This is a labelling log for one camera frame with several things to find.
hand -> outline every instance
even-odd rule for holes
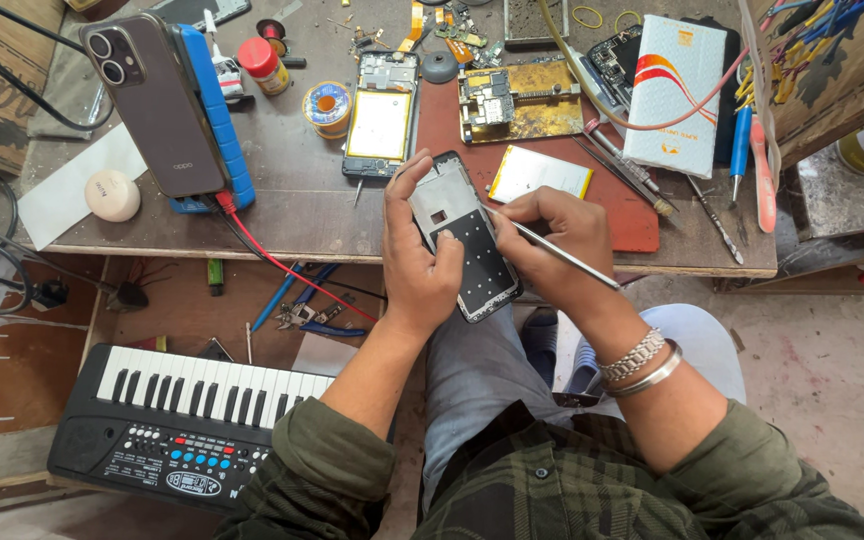
[[[425,340],[455,310],[462,286],[465,246],[444,230],[436,239],[436,255],[423,245],[419,228],[412,221],[408,199],[416,183],[432,168],[432,157],[424,148],[398,168],[385,188],[382,232],[382,264],[389,309],[383,320],[402,332]]]
[[[498,208],[492,216],[496,246],[537,292],[570,318],[588,314],[615,297],[614,290],[544,248],[519,235],[509,220],[545,219],[552,229],[545,239],[606,276],[613,276],[612,240],[606,210],[565,191],[542,186]]]

phone camera lens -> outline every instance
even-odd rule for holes
[[[122,66],[110,59],[102,62],[102,75],[114,85],[126,82],[126,72],[122,70]]]
[[[113,54],[113,46],[109,44],[101,33],[93,33],[88,39],[88,48],[92,50],[92,54],[99,58],[108,58]]]

silver watch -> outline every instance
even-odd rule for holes
[[[609,382],[621,381],[629,377],[639,371],[646,362],[651,361],[664,345],[666,339],[659,333],[659,329],[656,327],[649,329],[649,333],[645,334],[638,345],[622,356],[618,362],[602,366],[602,377]]]

shirt sleeve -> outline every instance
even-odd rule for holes
[[[659,484],[713,536],[864,538],[864,517],[833,496],[778,428],[734,399],[726,417]]]
[[[271,447],[216,539],[365,539],[376,532],[395,447],[314,398],[275,424]]]

blue handled pliers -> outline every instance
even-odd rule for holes
[[[340,263],[338,262],[326,264],[318,271],[316,278],[327,278],[339,266]],[[318,279],[312,279],[312,283],[318,286],[321,281],[318,281]],[[336,301],[322,311],[316,311],[308,306],[308,302],[312,300],[312,297],[315,296],[316,292],[317,289],[309,285],[306,286],[301,294],[298,295],[298,298],[296,298],[295,301],[291,303],[283,303],[281,306],[281,313],[275,316],[276,319],[282,321],[282,324],[278,329],[291,330],[294,327],[298,327],[298,329],[302,331],[314,332],[316,334],[334,336],[337,338],[356,338],[365,335],[366,330],[362,328],[342,328],[327,325],[326,323],[332,320],[332,318],[339,313],[342,313],[346,307],[342,305],[342,303]],[[342,301],[351,304],[355,302],[355,298],[346,293],[342,295]]]

